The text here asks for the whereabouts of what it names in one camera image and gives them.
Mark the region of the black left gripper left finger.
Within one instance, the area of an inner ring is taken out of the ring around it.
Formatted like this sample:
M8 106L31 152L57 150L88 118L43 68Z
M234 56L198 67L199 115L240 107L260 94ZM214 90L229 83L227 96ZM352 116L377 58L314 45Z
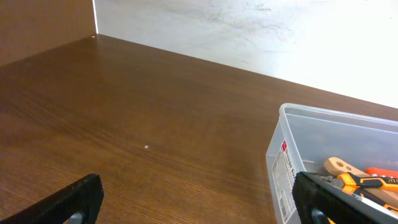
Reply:
M88 174L1 223L95 223L103 198L100 176Z

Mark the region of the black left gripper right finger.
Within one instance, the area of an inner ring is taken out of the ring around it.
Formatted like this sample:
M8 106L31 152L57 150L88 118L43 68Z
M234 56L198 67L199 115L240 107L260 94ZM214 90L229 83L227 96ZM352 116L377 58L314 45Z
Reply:
M396 215L366 204L314 173L299 172L292 195L302 223L397 223Z

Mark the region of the orange black long-nose pliers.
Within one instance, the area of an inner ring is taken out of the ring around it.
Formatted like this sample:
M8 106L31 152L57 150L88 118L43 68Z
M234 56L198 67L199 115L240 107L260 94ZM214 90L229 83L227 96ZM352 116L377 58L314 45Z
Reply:
M366 198L374 203L389 210L394 215L397 215L397 207L387 203L382 198L376 196L374 193L368 191L368 189L378 190L390 190L397 192L397 179L393 177L359 177L352 174L351 172L345 172L338 176L325 176L315 174L316 177L327 182L334 187L341 189L347 194L355 194L361 198Z

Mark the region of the wooden handled orange scraper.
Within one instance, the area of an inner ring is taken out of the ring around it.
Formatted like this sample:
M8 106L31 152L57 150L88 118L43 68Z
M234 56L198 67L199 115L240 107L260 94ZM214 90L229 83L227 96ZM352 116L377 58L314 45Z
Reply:
M327 175L325 175L325 176L329 176L329 175L338 176L345 172L351 172L352 174L357 175L359 177L380 177L380 176L371 176L371 175L353 167L352 165L348 164L347 162L345 162L337 157L331 157L331 158L327 159L324 162L323 166L328 172ZM397 192L393 192L390 190L378 190L378 189L373 189L373 190L368 189L368 191L371 193L374 193L376 196L382 198L383 200L385 200L387 203L391 204L392 206L397 207ZM360 196L358 196L358 197L364 202L370 202L372 206L377 205L373 201L370 201L366 198L361 198Z

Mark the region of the red handled cutting pliers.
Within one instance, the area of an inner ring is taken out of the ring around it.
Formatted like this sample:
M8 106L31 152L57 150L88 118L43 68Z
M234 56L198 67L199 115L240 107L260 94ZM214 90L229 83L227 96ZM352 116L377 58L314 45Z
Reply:
M390 178L396 178L396 179L398 178L398 171L395 171L395 170L380 169L377 167L369 167L364 172L371 176L390 177Z

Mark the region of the clear plastic storage container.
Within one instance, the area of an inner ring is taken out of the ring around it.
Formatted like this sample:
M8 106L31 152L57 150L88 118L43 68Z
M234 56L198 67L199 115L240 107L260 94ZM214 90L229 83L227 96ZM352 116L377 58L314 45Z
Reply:
M292 197L296 173L327 173L331 157L345 167L397 170L397 120L284 103L266 152L278 223L300 223Z

